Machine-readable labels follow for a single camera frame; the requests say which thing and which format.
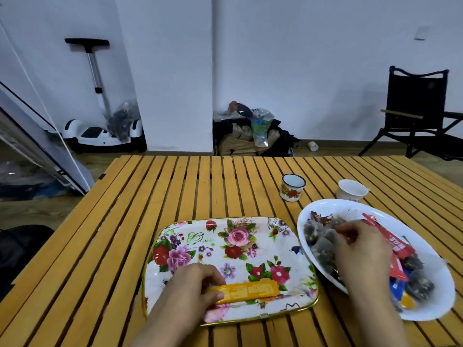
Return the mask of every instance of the slatted wooden table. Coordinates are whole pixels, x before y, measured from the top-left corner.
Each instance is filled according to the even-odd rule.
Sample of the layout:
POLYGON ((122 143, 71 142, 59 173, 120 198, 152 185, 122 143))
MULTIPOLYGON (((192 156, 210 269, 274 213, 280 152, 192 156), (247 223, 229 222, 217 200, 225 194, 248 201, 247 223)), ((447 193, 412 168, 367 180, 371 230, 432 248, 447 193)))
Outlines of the slatted wooden table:
MULTIPOLYGON (((463 189, 402 156, 123 156, 15 279, 0 303, 0 346, 127 346, 145 319, 140 274, 158 229, 191 219, 277 216, 296 229, 302 207, 333 198, 340 179, 371 192, 364 202, 403 221, 450 262, 454 308, 405 322, 413 346, 463 344, 463 189), (286 203, 282 174, 309 182, 286 203)), ((194 347, 360 346, 348 297, 321 280, 320 300, 295 314, 199 327, 194 347)))

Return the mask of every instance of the camping chair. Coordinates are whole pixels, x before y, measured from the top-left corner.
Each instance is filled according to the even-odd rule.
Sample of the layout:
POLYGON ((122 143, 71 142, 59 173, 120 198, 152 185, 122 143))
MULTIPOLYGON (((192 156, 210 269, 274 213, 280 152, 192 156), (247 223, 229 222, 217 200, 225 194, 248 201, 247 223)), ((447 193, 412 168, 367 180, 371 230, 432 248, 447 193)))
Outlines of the camping chair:
POLYGON ((449 70, 428 74, 410 74, 403 69, 389 68, 388 101, 384 128, 360 152, 362 156, 381 137, 387 136, 407 145, 406 157, 425 151, 444 160, 463 160, 463 139, 446 132, 463 120, 463 113, 445 112, 445 92, 449 70), (430 78, 441 74, 441 78, 430 78), (454 121, 443 127, 443 119, 454 121), (391 132, 409 133, 396 135, 391 132), (417 136, 417 132, 431 133, 417 136))

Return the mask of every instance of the yellow candy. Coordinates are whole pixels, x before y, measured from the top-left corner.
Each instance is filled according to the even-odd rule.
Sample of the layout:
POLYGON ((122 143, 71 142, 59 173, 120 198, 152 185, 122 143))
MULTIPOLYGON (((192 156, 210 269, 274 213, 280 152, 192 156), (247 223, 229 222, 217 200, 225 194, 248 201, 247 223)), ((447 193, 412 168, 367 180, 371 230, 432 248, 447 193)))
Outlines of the yellow candy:
POLYGON ((404 294, 402 295, 401 306, 402 308, 406 308, 406 309, 416 309, 415 301, 405 291, 404 291, 404 294))
POLYGON ((277 282, 267 278, 255 282, 214 286, 207 291, 210 290, 219 290, 224 294, 223 299, 217 301, 215 304, 234 303, 247 301, 249 299, 275 297, 280 294, 277 282))

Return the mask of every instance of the white plate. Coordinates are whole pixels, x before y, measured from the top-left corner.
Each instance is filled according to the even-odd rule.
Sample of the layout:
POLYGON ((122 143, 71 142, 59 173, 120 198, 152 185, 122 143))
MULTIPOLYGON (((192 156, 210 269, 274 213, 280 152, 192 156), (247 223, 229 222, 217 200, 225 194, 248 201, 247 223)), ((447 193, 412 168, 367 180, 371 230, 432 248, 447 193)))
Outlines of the white plate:
POLYGON ((195 262, 214 265, 227 284, 267 277, 280 285, 278 297, 210 309, 206 324, 266 318, 308 308, 318 299, 315 269, 284 221, 223 218, 176 223, 160 232, 143 276, 144 309, 151 311, 178 266, 195 262))
POLYGON ((305 240, 304 224, 307 219, 311 218, 310 212, 314 211, 321 216, 327 216, 333 213, 339 213, 348 209, 360 209, 367 214, 374 215, 378 222, 387 230, 396 236, 405 236, 410 244, 415 248, 418 256, 424 264, 425 275, 436 286, 429 300, 419 303, 416 310, 404 310, 401 317, 404 320, 427 321, 438 319, 447 313, 452 308, 455 301, 455 283, 447 266, 436 267, 436 258, 439 256, 436 251, 417 233, 411 230, 401 221, 394 217, 381 212, 375 208, 365 204, 339 200, 339 199, 323 199, 308 204, 299 214, 297 220, 297 231, 304 252, 309 257, 310 261, 315 264, 317 269, 341 291, 347 293, 346 288, 335 280, 331 275, 327 274, 321 265, 317 262, 314 255, 310 251, 310 247, 305 240))

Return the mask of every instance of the light switch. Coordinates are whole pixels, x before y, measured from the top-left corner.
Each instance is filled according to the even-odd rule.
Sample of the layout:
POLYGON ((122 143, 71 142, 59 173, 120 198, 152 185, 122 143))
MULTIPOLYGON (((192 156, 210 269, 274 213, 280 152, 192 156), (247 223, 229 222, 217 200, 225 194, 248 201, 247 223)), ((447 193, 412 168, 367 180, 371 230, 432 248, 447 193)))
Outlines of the light switch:
POLYGON ((422 25, 419 27, 415 35, 415 40, 424 41, 428 37, 430 29, 431 27, 429 25, 422 25))

